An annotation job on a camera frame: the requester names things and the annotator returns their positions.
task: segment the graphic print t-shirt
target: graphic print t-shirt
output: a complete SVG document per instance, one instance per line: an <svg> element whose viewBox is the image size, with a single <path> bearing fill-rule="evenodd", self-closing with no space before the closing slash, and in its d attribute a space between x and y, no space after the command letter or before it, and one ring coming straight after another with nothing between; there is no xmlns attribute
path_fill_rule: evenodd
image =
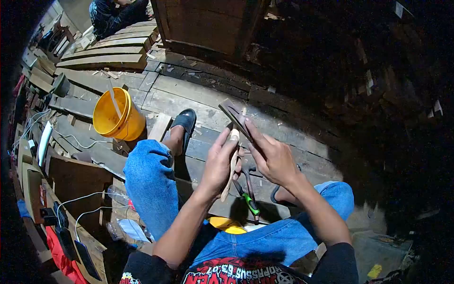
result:
<svg viewBox="0 0 454 284"><path fill-rule="evenodd" d="M174 283L176 273L158 256L141 252L129 256L120 284ZM328 248L312 277L262 259L225 257L204 261L186 271L182 284L312 284L358 283L355 253L351 245Z"/></svg>

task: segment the lumber stack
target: lumber stack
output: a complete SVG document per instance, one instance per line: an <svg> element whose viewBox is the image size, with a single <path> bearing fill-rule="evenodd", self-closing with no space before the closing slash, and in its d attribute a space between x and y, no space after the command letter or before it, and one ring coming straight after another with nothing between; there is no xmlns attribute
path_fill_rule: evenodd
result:
<svg viewBox="0 0 454 284"><path fill-rule="evenodd" d="M143 70L147 65L146 53L151 49L158 35L155 22L136 23L91 46L78 47L76 52L64 55L57 67L73 70L105 67Z"/></svg>

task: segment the tool handle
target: tool handle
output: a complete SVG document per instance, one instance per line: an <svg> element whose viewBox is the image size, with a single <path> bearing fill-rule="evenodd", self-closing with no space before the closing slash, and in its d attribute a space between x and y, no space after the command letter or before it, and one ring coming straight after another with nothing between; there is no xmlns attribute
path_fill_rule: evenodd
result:
<svg viewBox="0 0 454 284"><path fill-rule="evenodd" d="M230 140L233 140L234 137L237 137L237 141L240 140L240 132L236 128L236 126L233 126L233 129L230 131ZM226 187L221 193L221 201L224 202L225 199L227 198L228 191L230 189L230 184L232 183L232 178L233 178L233 173L235 172L235 166L237 165L237 159L238 159L238 146L235 152L233 153L232 159L230 160L230 175L228 178L228 182Z"/></svg>
<svg viewBox="0 0 454 284"><path fill-rule="evenodd" d="M257 204L252 200L252 198L245 192L243 193L244 199L246 199L246 203L249 207L249 210L254 214L255 216L258 216L260 214L260 209L257 208Z"/></svg>

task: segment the sandal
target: sandal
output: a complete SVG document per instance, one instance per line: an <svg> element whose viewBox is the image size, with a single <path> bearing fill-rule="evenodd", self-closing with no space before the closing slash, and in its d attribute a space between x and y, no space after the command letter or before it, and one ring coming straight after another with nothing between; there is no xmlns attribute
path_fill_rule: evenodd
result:
<svg viewBox="0 0 454 284"><path fill-rule="evenodd" d="M301 165L299 163L296 164L296 166L298 167L298 169L300 170L301 172ZM294 205L293 203L290 203L288 201L277 201L274 196L276 195L276 192L279 190L281 186L280 185L276 185L273 189L273 191L271 192L271 201L273 203L276 203L276 204L280 204L280 205L284 205L284 206L287 206L287 207L296 207L296 205Z"/></svg>
<svg viewBox="0 0 454 284"><path fill-rule="evenodd" d="M183 141L183 152L181 155L186 153L186 149L188 148L189 138L192 136L192 132L194 131L194 127L196 126L196 112L193 109L185 109L180 112L179 115L175 118L170 129L174 126L181 125L185 132L184 132L184 141Z"/></svg>

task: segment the dark clothing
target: dark clothing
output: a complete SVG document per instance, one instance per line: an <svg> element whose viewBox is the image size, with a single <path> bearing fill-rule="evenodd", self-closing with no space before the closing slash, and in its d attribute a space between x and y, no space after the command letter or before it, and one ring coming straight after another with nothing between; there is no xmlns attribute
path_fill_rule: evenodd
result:
<svg viewBox="0 0 454 284"><path fill-rule="evenodd" d="M176 278L158 256L132 253L120 284L169 284ZM235 257L204 261L188 269L182 284L252 284L252 283L358 283L355 252L347 243L328 247L312 277L302 275L282 264L264 259Z"/></svg>
<svg viewBox="0 0 454 284"><path fill-rule="evenodd" d="M147 21L147 5L148 0L135 0L117 9L113 0L93 0L89 13L96 40L111 36L129 25Z"/></svg>

